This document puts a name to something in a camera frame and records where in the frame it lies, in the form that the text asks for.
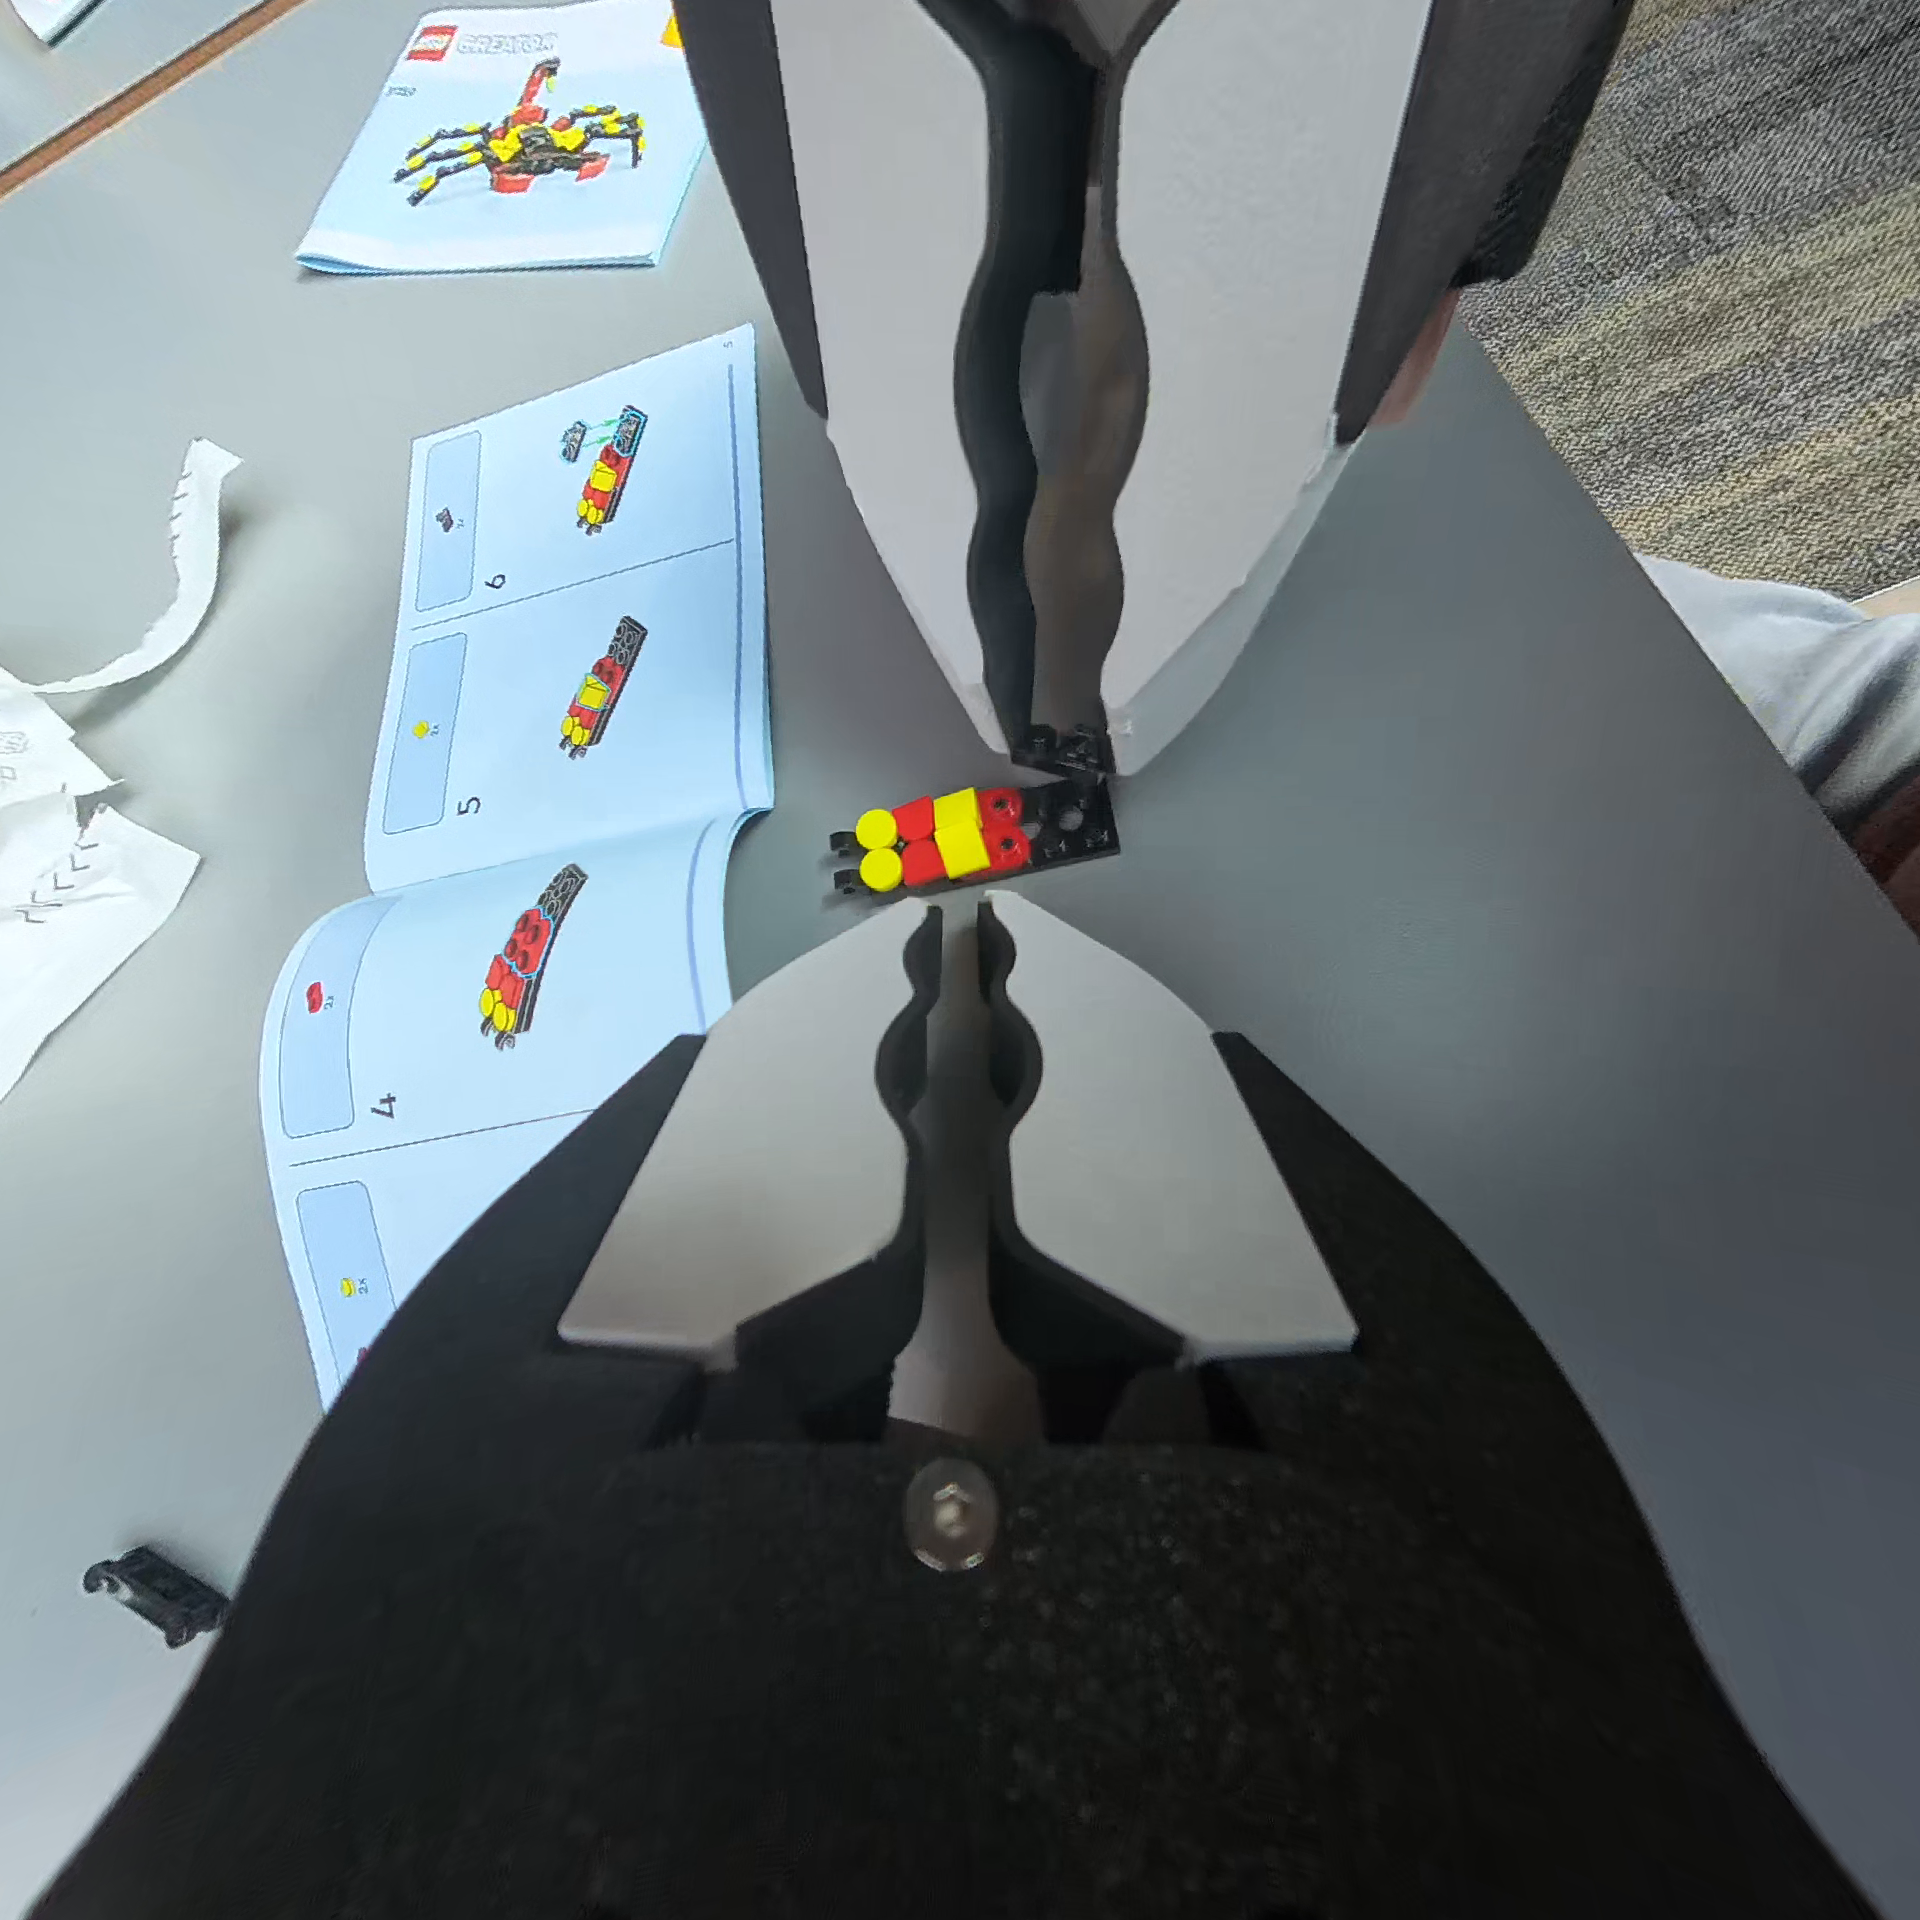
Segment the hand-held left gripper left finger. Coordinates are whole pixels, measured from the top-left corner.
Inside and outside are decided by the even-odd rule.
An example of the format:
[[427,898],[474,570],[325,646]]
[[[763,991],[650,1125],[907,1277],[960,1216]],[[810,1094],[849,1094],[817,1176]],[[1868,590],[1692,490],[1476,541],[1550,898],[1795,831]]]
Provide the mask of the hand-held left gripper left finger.
[[695,1049],[560,1341],[687,1364],[900,1364],[924,1291],[941,901],[881,901]]

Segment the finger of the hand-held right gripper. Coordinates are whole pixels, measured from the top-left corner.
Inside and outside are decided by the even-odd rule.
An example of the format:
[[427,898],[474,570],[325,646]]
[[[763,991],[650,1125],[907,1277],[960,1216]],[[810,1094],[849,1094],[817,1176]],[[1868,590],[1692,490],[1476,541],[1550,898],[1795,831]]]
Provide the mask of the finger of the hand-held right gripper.
[[1072,288],[1029,315],[1040,716],[1149,771],[1215,699],[1346,450],[1413,0],[1040,10],[1091,63]]
[[848,490],[955,701],[1019,759],[1019,329],[1084,268],[1095,67],[990,0],[780,0],[774,37]]

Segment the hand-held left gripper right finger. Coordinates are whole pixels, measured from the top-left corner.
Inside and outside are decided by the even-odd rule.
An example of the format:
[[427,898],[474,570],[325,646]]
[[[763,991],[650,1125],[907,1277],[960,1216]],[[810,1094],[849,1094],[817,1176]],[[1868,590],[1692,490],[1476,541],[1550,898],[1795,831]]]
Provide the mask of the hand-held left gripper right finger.
[[1215,1027],[1017,890],[980,898],[990,1304],[1019,1364],[1344,1359],[1344,1304]]

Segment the red yellow black brick assembly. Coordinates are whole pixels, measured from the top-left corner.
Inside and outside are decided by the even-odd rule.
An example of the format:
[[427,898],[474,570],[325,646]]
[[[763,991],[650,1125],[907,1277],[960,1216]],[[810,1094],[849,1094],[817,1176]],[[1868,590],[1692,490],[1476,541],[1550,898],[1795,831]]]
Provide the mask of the red yellow black brick assembly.
[[838,898],[936,898],[1118,849],[1104,776],[955,784],[831,831]]

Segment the adjoining grey desk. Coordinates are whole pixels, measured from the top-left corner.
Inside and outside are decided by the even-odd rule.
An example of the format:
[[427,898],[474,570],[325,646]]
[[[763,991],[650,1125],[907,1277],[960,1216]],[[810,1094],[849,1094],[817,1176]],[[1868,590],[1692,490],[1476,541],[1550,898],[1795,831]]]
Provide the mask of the adjoining grey desk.
[[252,0],[95,0],[59,46],[38,46],[24,13],[0,10],[0,161],[38,154],[240,13],[252,13]]

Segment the person's right hand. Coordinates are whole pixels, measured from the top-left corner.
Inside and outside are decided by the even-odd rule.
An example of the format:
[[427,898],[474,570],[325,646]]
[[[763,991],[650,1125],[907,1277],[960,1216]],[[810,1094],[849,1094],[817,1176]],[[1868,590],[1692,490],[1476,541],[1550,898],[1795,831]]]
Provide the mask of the person's right hand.
[[1435,345],[1444,345],[1444,337],[1453,337],[1453,315],[1462,315],[1462,288],[1444,288],[1444,299],[1434,302],[1422,337],[1408,341],[1391,389],[1385,389],[1377,406],[1374,406],[1374,433],[1391,433],[1391,424],[1413,417],[1413,399],[1422,399],[1422,389],[1434,389],[1434,373],[1435,373]]

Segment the light blue scorpion cover booklet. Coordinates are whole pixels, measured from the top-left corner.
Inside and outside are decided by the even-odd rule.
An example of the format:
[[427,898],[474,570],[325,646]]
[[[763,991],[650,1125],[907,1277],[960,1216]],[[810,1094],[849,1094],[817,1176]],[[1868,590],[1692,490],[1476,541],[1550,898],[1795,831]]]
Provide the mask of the light blue scorpion cover booklet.
[[427,10],[345,140],[294,268],[650,268],[703,161],[669,0]]

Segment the open light blue instruction booklet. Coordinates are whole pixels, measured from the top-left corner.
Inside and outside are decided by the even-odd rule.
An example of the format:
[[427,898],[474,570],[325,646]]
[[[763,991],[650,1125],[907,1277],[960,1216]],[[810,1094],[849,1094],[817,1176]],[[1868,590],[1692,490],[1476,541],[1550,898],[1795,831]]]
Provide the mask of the open light blue instruction booklet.
[[259,1027],[315,1411],[456,1232],[726,1009],[774,796],[755,329],[416,437],[360,898]]

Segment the light blue jeans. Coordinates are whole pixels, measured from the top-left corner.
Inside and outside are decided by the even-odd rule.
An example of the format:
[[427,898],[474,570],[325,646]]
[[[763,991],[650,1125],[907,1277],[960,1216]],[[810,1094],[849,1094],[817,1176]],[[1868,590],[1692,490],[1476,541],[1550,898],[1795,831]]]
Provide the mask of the light blue jeans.
[[1858,873],[1920,926],[1920,614],[1639,553]]

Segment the white torn paper bag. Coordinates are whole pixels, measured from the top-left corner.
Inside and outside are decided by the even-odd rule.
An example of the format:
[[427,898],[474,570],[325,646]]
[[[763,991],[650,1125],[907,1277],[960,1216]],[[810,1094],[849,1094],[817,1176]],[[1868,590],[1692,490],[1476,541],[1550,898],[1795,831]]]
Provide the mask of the white torn paper bag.
[[0,1089],[181,912],[199,849],[76,796],[7,800]]
[[76,729],[13,673],[0,673],[0,811],[85,800],[120,776],[82,759]]

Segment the black clip plate brick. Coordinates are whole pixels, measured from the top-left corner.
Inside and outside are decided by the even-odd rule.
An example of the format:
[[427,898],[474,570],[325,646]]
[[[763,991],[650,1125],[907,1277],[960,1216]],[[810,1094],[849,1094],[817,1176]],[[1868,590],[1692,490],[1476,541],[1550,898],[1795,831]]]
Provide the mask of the black clip plate brick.
[[124,1553],[82,1575],[82,1591],[110,1591],[140,1626],[165,1633],[165,1646],[191,1646],[232,1626],[232,1591],[199,1575],[168,1567],[165,1553]]

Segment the white torn paper strip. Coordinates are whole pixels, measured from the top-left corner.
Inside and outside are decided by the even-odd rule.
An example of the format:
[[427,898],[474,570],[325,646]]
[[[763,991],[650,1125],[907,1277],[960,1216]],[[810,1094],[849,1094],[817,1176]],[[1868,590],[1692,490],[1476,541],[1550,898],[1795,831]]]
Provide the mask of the white torn paper strip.
[[140,679],[199,637],[199,622],[214,605],[214,579],[224,579],[224,485],[240,464],[243,458],[214,437],[183,444],[183,464],[181,464],[181,490],[168,490],[168,570],[181,570],[168,605],[140,627],[135,650],[101,662],[85,673],[68,673],[68,679],[32,679],[32,699],[85,699],[85,693]]

